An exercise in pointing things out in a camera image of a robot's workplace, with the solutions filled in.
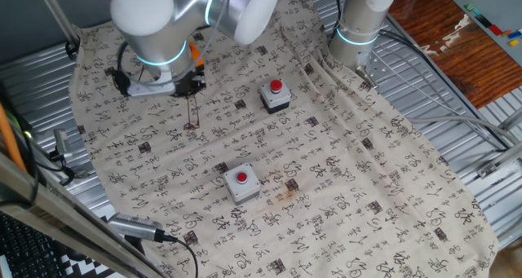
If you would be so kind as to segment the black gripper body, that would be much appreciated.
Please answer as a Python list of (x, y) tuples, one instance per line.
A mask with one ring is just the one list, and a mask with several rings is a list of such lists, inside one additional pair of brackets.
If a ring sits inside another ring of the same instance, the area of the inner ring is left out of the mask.
[(175, 82), (174, 97), (189, 97), (206, 88), (204, 68), (196, 68), (188, 72), (182, 79)]

